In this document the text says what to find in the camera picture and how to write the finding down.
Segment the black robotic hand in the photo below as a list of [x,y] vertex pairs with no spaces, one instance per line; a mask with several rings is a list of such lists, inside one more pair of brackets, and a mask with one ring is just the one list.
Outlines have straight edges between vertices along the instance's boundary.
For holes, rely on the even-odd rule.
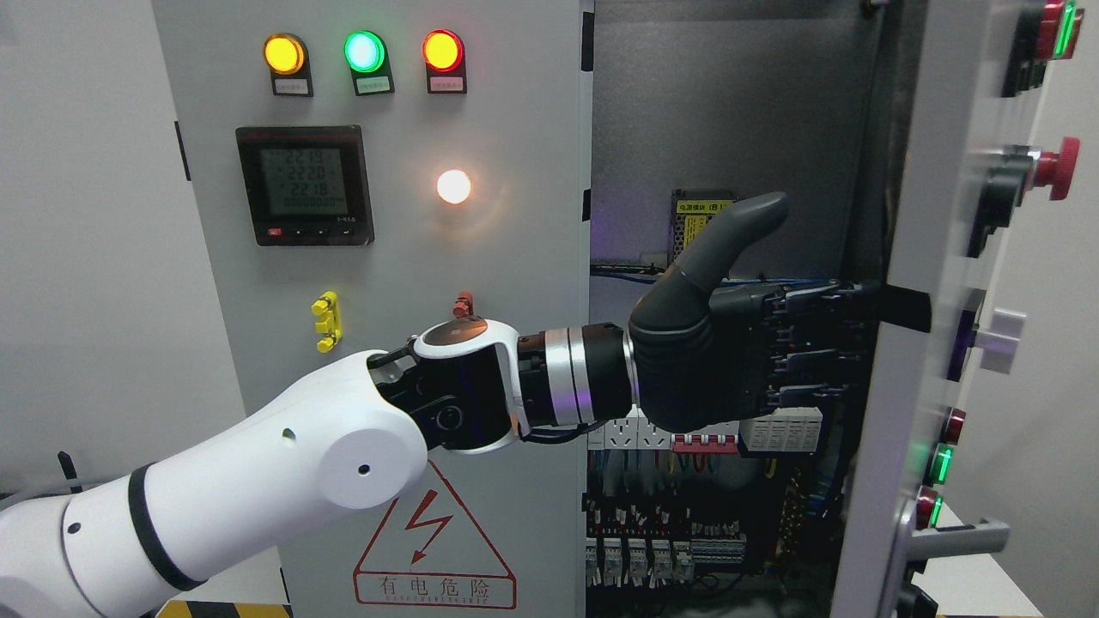
[[657,427],[692,432],[780,408],[825,408],[866,387],[880,282],[722,284],[739,254],[786,216],[781,192],[725,208],[633,309],[640,406]]

